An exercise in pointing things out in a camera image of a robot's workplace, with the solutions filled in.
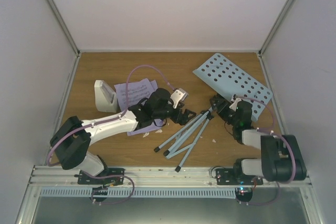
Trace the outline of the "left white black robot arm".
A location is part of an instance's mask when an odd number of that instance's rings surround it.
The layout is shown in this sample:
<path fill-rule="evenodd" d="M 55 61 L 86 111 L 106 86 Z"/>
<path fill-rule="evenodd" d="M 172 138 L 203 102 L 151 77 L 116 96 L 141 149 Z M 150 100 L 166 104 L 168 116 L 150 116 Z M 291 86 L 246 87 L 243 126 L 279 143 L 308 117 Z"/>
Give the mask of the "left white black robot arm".
<path fill-rule="evenodd" d="M 96 184 L 103 184 L 108 179 L 107 166 L 102 158 L 88 151 L 89 147 L 104 138 L 143 129 L 157 120 L 170 119 L 175 124 L 186 125 L 196 117 L 195 112 L 183 108 L 186 96 L 182 89 L 169 93 L 158 88 L 148 98 L 112 116 L 82 121 L 72 116 L 51 138 L 48 157 L 56 155 L 64 170 L 79 169 Z"/>

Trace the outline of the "white metronome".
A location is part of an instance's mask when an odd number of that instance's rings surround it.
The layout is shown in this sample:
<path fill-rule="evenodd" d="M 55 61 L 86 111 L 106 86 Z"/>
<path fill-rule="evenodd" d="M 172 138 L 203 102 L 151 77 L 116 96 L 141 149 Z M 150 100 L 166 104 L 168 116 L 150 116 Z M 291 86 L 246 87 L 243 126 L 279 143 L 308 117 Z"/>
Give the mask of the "white metronome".
<path fill-rule="evenodd" d="M 107 105 L 106 98 L 104 96 L 104 89 L 102 87 L 103 80 L 96 80 L 94 84 L 94 97 L 95 97 L 95 105 L 98 111 L 100 112 L 109 112 L 109 113 L 116 113 L 116 111 L 113 111 L 110 109 L 110 107 Z"/>

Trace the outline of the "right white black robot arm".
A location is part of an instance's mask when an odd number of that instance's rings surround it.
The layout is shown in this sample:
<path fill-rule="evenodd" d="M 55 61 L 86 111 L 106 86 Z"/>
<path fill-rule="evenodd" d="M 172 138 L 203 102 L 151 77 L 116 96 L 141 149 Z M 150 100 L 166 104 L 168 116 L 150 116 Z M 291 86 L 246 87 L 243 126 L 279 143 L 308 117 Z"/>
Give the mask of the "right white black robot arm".
<path fill-rule="evenodd" d="M 210 103 L 224 123 L 232 126 L 234 140 L 260 151 L 260 158 L 236 160 L 232 176 L 237 184 L 243 185 L 253 177 L 280 183 L 306 179 L 307 168 L 294 135 L 277 134 L 272 126 L 252 126 L 252 115 L 256 112 L 253 105 L 269 108 L 263 101 L 239 95 L 233 95 L 229 101 L 217 94 Z"/>

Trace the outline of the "light blue music stand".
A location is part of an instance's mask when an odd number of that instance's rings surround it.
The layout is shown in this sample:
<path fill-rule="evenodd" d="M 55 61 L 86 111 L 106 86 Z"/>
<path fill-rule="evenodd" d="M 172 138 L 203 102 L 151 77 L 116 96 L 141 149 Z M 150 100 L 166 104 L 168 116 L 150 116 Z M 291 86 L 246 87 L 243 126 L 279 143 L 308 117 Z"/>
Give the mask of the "light blue music stand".
<path fill-rule="evenodd" d="M 233 95 L 239 95 L 255 98 L 267 105 L 273 97 L 273 92 L 268 87 L 220 53 L 215 53 L 193 73 L 217 94 L 229 101 Z M 253 109 L 256 112 L 252 115 L 252 124 L 258 121 L 265 108 L 258 108 L 257 105 L 253 105 Z M 215 114 L 217 113 L 212 110 L 212 107 L 202 111 L 183 128 L 156 147 L 155 152 L 161 150 L 170 141 L 174 141 L 173 145 L 164 152 L 164 156 L 169 159 L 180 153 L 185 154 L 175 168 L 175 171 L 179 172 Z"/>

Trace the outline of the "sheet music page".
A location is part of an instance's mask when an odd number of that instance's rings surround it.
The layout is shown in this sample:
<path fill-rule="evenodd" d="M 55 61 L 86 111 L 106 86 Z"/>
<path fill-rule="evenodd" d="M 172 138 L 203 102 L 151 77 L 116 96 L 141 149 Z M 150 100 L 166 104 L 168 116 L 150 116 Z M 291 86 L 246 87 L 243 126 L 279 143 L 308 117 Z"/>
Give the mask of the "sheet music page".
<path fill-rule="evenodd" d="M 150 80 L 145 78 L 138 82 L 128 83 L 128 105 L 126 103 L 125 88 L 126 83 L 114 85 L 117 94 L 118 105 L 121 111 L 124 111 L 129 106 L 137 104 L 143 98 L 149 98 Z"/>
<path fill-rule="evenodd" d="M 150 87 L 149 87 L 149 91 L 152 94 L 154 91 L 156 91 L 158 89 L 158 85 L 157 82 L 155 80 L 150 81 Z"/>

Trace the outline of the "clear metronome cover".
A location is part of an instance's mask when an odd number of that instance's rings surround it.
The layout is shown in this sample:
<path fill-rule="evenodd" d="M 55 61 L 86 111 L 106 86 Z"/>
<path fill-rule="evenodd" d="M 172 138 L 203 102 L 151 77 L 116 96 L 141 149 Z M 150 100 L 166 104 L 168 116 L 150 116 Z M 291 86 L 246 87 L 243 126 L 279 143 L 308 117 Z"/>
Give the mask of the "clear metronome cover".
<path fill-rule="evenodd" d="M 111 110 L 116 111 L 118 108 L 118 99 L 116 92 L 106 82 L 103 82 L 102 87 L 104 89 L 104 96 L 106 98 L 107 105 L 110 107 Z"/>

